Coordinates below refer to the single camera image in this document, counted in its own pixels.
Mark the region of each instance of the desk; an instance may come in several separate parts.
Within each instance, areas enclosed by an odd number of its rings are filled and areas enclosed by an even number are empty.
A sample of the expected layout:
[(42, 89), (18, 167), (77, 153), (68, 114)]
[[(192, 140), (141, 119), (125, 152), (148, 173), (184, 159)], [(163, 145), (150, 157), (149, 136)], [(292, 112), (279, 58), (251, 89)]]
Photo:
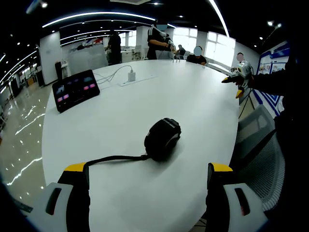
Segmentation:
[[(108, 76), (124, 64), (94, 70)], [(172, 159), (106, 162), (89, 169), (92, 232), (188, 232), (206, 211), (209, 162), (229, 164), (237, 133), (237, 87), (222, 73), (182, 60), (126, 63), (97, 97), (59, 114), (51, 93), (43, 126), (46, 184), (70, 164), (111, 155), (139, 156), (159, 119), (177, 120), (182, 134)]]

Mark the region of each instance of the tiled floor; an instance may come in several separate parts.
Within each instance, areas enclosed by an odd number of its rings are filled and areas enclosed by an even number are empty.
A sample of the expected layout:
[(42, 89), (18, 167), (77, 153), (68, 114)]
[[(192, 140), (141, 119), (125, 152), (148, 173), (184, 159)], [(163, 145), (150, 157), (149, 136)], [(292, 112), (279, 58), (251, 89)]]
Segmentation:
[[(41, 88), (37, 84), (24, 88), (4, 108), (7, 122), (0, 145), (2, 181), (13, 198), (29, 206), (33, 206), (34, 199), (45, 187), (41, 140), (51, 89), (51, 85)], [(249, 100), (240, 119), (252, 111)], [(205, 224), (199, 221), (190, 231), (203, 232)]]

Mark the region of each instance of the led strip light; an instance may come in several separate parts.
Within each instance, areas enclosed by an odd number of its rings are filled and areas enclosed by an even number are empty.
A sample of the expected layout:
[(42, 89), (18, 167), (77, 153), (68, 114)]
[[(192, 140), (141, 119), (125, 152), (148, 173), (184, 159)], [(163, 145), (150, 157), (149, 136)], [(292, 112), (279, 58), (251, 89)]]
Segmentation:
[(3, 57), (0, 59), (0, 62), (5, 58), (6, 54), (3, 55)]
[[(68, 16), (68, 17), (57, 19), (55, 21), (52, 21), (50, 23), (47, 23), (47, 24), (43, 25), (42, 28), (48, 27), (48, 26), (50, 26), (52, 24), (55, 24), (55, 23), (58, 23), (58, 22), (61, 22), (63, 20), (67, 20), (67, 19), (70, 19), (70, 18), (76, 18), (76, 17), (81, 17), (81, 16), (87, 16), (87, 15), (102, 15), (102, 14), (103, 15), (114, 15), (114, 14), (115, 15), (126, 15), (126, 16), (145, 18), (145, 19), (149, 19), (149, 20), (155, 21), (154, 18), (150, 18), (150, 17), (138, 15), (138, 14), (129, 14), (129, 13), (122, 13), (122, 12), (89, 12), (89, 13), (83, 13), (83, 14), (75, 14), (75, 15), (71, 15), (71, 16)], [(176, 28), (175, 26), (173, 26), (171, 24), (168, 24), (168, 26), (170, 26), (172, 28)]]
[(17, 64), (14, 65), (14, 67), (12, 67), (5, 75), (4, 77), (0, 80), (0, 82), (2, 82), (2, 80), (17, 66), (19, 65), (22, 61), (24, 61), (25, 59), (27, 59), (29, 56), (31, 56), (32, 54), (36, 53), (37, 51), (32, 52), (31, 54), (29, 54), (28, 56), (26, 56), (25, 58), (23, 58), (21, 61), (19, 61)]
[[(72, 38), (72, 37), (80, 36), (80, 35), (86, 35), (86, 34), (97, 33), (97, 32), (106, 32), (106, 31), (111, 31), (111, 30), (97, 30), (97, 31), (92, 31), (92, 32), (81, 33), (81, 34), (72, 35), (72, 36), (69, 36), (69, 37), (66, 37), (66, 38), (60, 39), (60, 41), (61, 41), (61, 40), (68, 39), (68, 38)], [(114, 31), (133, 31), (133, 30), (114, 30)]]
[(79, 40), (73, 40), (71, 42), (60, 44), (60, 46), (70, 44), (70, 43), (73, 43), (73, 42), (77, 42), (77, 41), (81, 41), (81, 40), (87, 40), (87, 39), (91, 39), (91, 38), (104, 37), (104, 36), (109, 36), (109, 35), (97, 35), (97, 36), (91, 36), (91, 37), (87, 37), (87, 38), (83, 38), (83, 39), (79, 39)]
[(222, 25), (223, 25), (224, 31), (225, 31), (225, 33), (226, 33), (226, 36), (227, 36), (228, 38), (230, 38), (230, 35), (228, 34), (228, 31), (227, 31), (226, 24), (225, 24), (225, 22), (224, 22), (224, 20), (223, 20), (222, 14), (221, 14), (221, 12), (220, 12), (218, 6), (217, 6), (216, 3), (214, 2), (214, 0), (209, 0), (209, 2), (211, 3), (212, 7), (214, 8), (215, 12), (217, 13), (217, 15), (218, 15), (218, 17), (219, 17), (219, 19), (220, 19), (220, 21), (221, 21), (221, 23), (222, 23)]

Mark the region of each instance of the black sleeve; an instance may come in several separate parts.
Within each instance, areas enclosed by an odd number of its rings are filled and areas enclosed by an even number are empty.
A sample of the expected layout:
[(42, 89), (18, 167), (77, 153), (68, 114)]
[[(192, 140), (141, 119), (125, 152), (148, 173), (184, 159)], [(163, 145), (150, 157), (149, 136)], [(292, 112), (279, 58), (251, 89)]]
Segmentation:
[(205, 57), (201, 57), (201, 58), (199, 59), (199, 63), (200, 63), (200, 64), (203, 63), (203, 62), (207, 63)]
[(287, 71), (281, 70), (271, 74), (254, 75), (253, 81), (249, 81), (248, 86), (271, 95), (285, 96), (287, 93), (287, 79)]
[(155, 40), (155, 35), (153, 34), (153, 30), (154, 30), (153, 28), (149, 28), (147, 42), (149, 42), (150, 40)]

